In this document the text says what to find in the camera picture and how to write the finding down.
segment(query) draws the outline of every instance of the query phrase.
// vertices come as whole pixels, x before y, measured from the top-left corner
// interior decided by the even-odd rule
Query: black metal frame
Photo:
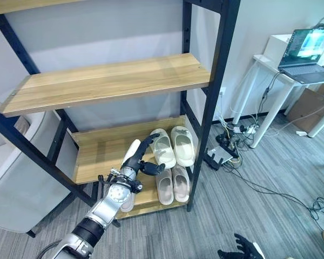
[[[210,128],[212,125],[212,119],[214,116],[218,95],[220,93],[221,84],[227,64],[227,58],[229,50],[232,43],[235,23],[237,21],[237,15],[240,6],[240,0],[223,0],[223,1],[213,1],[213,0],[184,0],[183,3],[183,52],[189,52],[190,50],[190,34],[191,31],[191,14],[192,5],[195,4],[200,7],[212,10],[221,15],[220,25],[218,28],[214,58],[211,68],[210,82],[207,88],[202,88],[203,92],[206,94],[205,108],[203,112],[203,118],[201,125],[197,121],[192,109],[187,102],[187,93],[181,93],[181,104],[180,104],[180,114],[186,114],[190,120],[190,123],[198,136],[198,147],[195,156],[195,163],[193,172],[190,175],[191,180],[191,191],[190,199],[187,203],[187,211],[189,212],[193,206],[193,199],[195,188],[198,183],[198,177],[201,169],[201,163],[204,158],[204,152],[206,148],[207,139],[209,136]]]
[[[191,180],[190,199],[187,204],[188,212],[191,210],[193,205],[194,193],[225,72],[240,0],[184,0],[183,53],[188,53],[190,51],[192,4],[217,12],[221,15],[221,18],[211,69],[210,83],[208,87],[202,88],[203,92],[206,94],[206,103],[201,124],[195,117],[189,103],[187,102],[187,91],[182,91],[180,94],[180,114],[188,116],[191,125],[198,136],[198,147],[194,169],[191,171],[189,167],[186,168]],[[0,30],[25,66],[26,70],[30,74],[39,73],[37,66],[26,52],[24,46],[19,41],[4,15],[0,15]],[[82,190],[80,186],[76,185],[55,165],[67,128],[71,132],[78,132],[76,126],[73,124],[72,120],[64,110],[56,110],[56,112],[60,116],[61,120],[47,156],[42,154],[33,144],[31,144],[23,135],[19,133],[19,131],[14,128],[13,122],[15,122],[16,119],[12,120],[11,118],[6,118],[4,115],[0,114],[0,133],[9,139],[36,164],[41,166],[53,178],[60,182],[64,187],[74,193],[75,196],[79,197],[89,206],[93,206],[97,200],[98,183],[93,184],[93,192],[91,196],[89,196]]]

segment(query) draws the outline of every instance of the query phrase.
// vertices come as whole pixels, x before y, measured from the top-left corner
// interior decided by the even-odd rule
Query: cardboard box
[[[324,106],[324,84],[322,84],[317,92],[308,88],[304,90],[299,100],[293,105],[290,112],[287,114],[289,121],[299,119],[293,124],[299,129],[310,132],[313,127],[320,121],[324,115],[324,108],[315,114],[304,118],[305,116],[319,110]]]

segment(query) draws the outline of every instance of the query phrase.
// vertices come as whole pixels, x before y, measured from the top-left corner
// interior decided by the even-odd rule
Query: shelf board
[[[122,159],[133,140],[143,140],[156,128],[163,128],[170,133],[173,127],[184,126],[185,118],[185,116],[180,116],[153,122],[74,133],[73,138],[79,145],[74,182],[83,184],[97,181],[99,174],[106,177],[111,168],[119,169],[121,167]],[[156,163],[150,148],[146,150],[143,160]],[[122,219],[185,204],[177,201],[168,206],[160,204],[155,177],[140,172],[137,179],[142,182],[143,190],[136,195],[134,209],[129,213],[119,213],[118,218]]]
[[[151,213],[151,212],[157,212],[159,210],[163,210],[163,209],[171,209],[171,208],[175,208],[175,207],[179,207],[179,206],[183,206],[186,205],[186,202],[178,202],[178,201],[173,201],[172,204],[169,205],[162,205],[161,203],[156,203],[155,205],[150,205],[149,207],[145,206],[135,206],[133,208],[133,210],[131,210],[130,212],[119,212],[116,216],[117,219],[125,219],[127,217],[134,217],[134,216],[138,216],[141,214],[146,214],[146,213]]]
[[[84,0],[0,0],[0,14]]]
[[[0,107],[11,117],[107,100],[208,86],[210,73],[190,54],[27,76]]]

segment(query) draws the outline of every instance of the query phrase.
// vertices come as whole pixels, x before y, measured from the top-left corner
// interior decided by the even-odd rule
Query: floor
[[[285,123],[280,115],[272,127]],[[264,137],[256,149],[241,152],[239,171],[310,206],[318,196],[324,197],[324,129],[314,139],[299,137],[295,130],[290,125],[275,137]],[[213,125],[209,146],[215,145],[214,137],[221,131],[220,125]],[[236,250],[234,233],[258,242],[267,259],[324,258],[321,230],[299,205],[259,194],[236,176],[223,169],[213,171],[205,163],[195,195],[190,213],[179,207],[122,220],[121,228],[111,226],[92,258],[218,258],[218,249]],[[62,209],[37,226],[36,238],[0,230],[0,259],[35,258],[47,244],[70,232],[89,208],[75,199]],[[324,229],[322,213],[318,222]]]

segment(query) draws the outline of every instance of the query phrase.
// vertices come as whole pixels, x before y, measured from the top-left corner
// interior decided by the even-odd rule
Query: wall outlet
[[[220,89],[220,96],[224,96],[226,92],[226,87],[221,87]]]

